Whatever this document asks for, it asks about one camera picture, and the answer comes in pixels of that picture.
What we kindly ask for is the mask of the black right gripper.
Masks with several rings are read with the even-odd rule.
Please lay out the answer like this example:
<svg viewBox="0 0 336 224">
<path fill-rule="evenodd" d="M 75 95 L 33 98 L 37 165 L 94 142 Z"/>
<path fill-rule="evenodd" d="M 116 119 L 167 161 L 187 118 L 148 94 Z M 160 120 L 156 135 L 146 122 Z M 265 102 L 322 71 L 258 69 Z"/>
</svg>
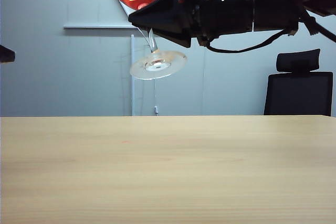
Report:
<svg viewBox="0 0 336 224">
<path fill-rule="evenodd" d="M 242 34 L 253 29 L 254 0 L 155 0 L 131 13 L 135 27 L 153 29 L 154 34 L 185 48 L 196 38 L 208 46 L 221 35 Z"/>
</svg>

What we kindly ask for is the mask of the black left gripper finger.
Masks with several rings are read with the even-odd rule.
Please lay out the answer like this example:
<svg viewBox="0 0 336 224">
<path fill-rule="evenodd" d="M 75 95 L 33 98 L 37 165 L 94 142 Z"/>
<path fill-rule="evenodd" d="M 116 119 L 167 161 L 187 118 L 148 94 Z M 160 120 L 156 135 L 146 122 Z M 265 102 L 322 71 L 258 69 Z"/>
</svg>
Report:
<svg viewBox="0 0 336 224">
<path fill-rule="evenodd" d="M 15 61 L 15 51 L 0 45 L 0 62 L 11 63 Z"/>
</svg>

